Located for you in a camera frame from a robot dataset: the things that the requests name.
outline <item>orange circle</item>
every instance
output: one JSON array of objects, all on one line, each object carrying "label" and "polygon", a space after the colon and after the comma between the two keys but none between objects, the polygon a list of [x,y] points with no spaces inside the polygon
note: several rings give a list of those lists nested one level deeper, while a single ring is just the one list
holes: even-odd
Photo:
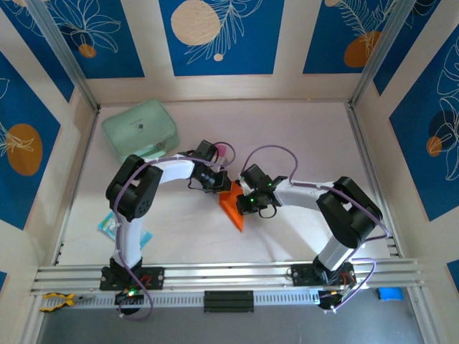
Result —
[{"label": "orange circle", "polygon": [[87,57],[88,59],[92,59],[96,54],[95,48],[92,45],[89,45],[86,43],[81,44],[78,47],[78,51],[80,52],[81,55],[83,55],[84,57]]},{"label": "orange circle", "polygon": [[222,54],[215,54],[215,55],[214,55],[214,60],[215,60],[216,62],[223,61],[223,55],[222,55]]},{"label": "orange circle", "polygon": [[442,141],[437,136],[432,136],[427,140],[427,152],[435,157],[442,152]]},{"label": "orange circle", "polygon": [[20,175],[33,176],[38,171],[43,156],[39,133],[29,124],[16,124],[8,130],[8,134],[6,140],[10,144],[7,149],[9,164]]},{"label": "orange circle", "polygon": [[380,35],[381,32],[372,31],[352,41],[344,53],[346,66],[353,68],[364,67]]}]

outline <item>gray floor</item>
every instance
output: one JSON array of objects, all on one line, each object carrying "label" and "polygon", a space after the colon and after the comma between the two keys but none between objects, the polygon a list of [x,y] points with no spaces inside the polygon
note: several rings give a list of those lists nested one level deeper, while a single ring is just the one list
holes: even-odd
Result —
[{"label": "gray floor", "polygon": [[115,310],[63,309],[44,316],[38,343],[390,344],[423,343],[410,301],[361,291],[337,314],[316,306],[258,307],[249,314],[204,314],[200,308],[159,308],[145,322]]}]

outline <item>blue packet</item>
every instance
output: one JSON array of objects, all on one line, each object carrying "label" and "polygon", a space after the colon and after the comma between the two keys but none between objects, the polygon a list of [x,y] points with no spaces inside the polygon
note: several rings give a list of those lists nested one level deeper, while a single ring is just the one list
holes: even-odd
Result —
[{"label": "blue packet", "polygon": [[[99,230],[102,233],[107,234],[114,242],[116,242],[116,218],[113,212],[110,212],[107,217],[103,219],[98,225]],[[153,237],[153,234],[145,229],[141,231],[141,249],[146,245],[147,242]]]}]

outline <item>beige circle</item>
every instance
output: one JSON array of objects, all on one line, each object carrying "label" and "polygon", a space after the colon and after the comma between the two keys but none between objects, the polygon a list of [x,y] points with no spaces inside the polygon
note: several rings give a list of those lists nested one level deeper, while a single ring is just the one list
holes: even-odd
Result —
[{"label": "beige circle", "polygon": [[339,4],[341,0],[325,0],[325,5],[328,7],[333,7]]},{"label": "beige circle", "polygon": [[220,20],[214,9],[202,0],[186,0],[171,17],[172,31],[180,42],[203,45],[220,32]]},{"label": "beige circle", "polygon": [[223,60],[223,55],[222,54],[215,54],[214,55],[214,60],[217,62],[220,62]]},{"label": "beige circle", "polygon": [[24,3],[24,0],[11,0],[11,1],[13,1],[14,3],[16,3],[16,4],[18,4],[18,5],[22,6],[22,7],[26,6],[26,4]]}]

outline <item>yellow pliers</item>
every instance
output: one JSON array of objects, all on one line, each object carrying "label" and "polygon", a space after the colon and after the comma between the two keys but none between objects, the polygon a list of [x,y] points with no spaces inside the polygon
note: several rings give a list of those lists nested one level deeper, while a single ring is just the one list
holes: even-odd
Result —
[{"label": "yellow pliers", "polygon": [[61,294],[60,292],[50,292],[48,294],[43,295],[44,299],[49,299],[51,297],[60,297],[61,299],[64,299],[65,301],[54,307],[41,307],[40,310],[42,312],[49,313],[49,312],[54,312],[55,310],[60,310],[61,308],[64,308],[64,307],[72,307],[72,306],[75,306],[75,304],[79,302],[95,298],[95,295],[84,296],[84,295],[76,295],[76,294]]}]

